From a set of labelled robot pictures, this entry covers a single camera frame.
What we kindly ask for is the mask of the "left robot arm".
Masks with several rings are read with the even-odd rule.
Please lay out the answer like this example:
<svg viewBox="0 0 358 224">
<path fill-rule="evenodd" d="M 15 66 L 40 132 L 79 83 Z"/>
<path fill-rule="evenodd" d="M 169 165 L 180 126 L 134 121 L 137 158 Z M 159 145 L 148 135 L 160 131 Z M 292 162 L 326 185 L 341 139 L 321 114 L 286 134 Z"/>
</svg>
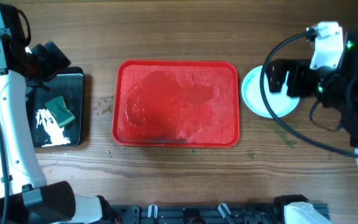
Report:
<svg viewBox="0 0 358 224">
<path fill-rule="evenodd" d="M 53 43 L 30 48 L 30 25 L 18 8 L 0 3 L 0 223 L 120 223 L 100 196 L 48 184 L 35 156 L 25 107 L 28 88 L 43 88 L 70 60 Z"/>
</svg>

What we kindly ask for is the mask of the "light blue plate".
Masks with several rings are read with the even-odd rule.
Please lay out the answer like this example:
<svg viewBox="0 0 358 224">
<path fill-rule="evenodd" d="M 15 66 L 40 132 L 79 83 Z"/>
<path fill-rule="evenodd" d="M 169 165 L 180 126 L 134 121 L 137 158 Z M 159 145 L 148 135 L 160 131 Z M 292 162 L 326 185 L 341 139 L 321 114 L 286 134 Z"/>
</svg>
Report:
<svg viewBox="0 0 358 224">
<path fill-rule="evenodd" d="M 255 114 L 264 118 L 272 118 L 267 111 L 260 93 L 260 72 L 262 66 L 253 68 L 244 78 L 241 86 L 241 95 L 244 103 Z M 287 95 L 288 85 L 287 78 L 278 93 L 272 93 L 269 90 L 267 76 L 264 76 L 264 91 L 267 101 L 273 109 L 273 112 L 279 117 L 291 113 L 298 105 L 299 97 L 289 97 Z"/>
</svg>

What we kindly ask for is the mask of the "green yellow sponge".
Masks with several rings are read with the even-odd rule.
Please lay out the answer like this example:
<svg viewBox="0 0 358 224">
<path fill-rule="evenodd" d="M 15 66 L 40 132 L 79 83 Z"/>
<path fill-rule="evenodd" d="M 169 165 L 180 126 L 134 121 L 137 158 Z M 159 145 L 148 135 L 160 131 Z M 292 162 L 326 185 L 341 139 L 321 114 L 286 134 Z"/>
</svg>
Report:
<svg viewBox="0 0 358 224">
<path fill-rule="evenodd" d="M 75 116 L 67 108 L 62 96 L 49 100 L 45 105 L 60 128 L 65 127 L 75 120 Z"/>
</svg>

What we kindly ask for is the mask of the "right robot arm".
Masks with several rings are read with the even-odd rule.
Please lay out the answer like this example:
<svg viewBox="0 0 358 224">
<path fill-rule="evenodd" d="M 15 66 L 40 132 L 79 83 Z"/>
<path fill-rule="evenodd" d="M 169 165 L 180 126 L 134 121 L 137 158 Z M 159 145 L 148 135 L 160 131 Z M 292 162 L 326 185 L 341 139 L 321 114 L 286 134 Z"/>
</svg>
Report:
<svg viewBox="0 0 358 224">
<path fill-rule="evenodd" d="M 283 46 L 302 37 L 315 44 L 312 59 L 274 59 Z M 295 131 L 273 111 L 266 94 L 261 94 L 267 111 L 283 129 L 311 145 L 354 158 L 358 167 L 358 31 L 342 35 L 338 31 L 314 27 L 294 35 L 272 49 L 262 65 L 260 77 L 268 79 L 272 93 L 287 85 L 288 96 L 315 96 L 317 103 L 337 110 L 341 114 L 339 127 L 350 135 L 354 152 L 329 146 Z"/>
</svg>

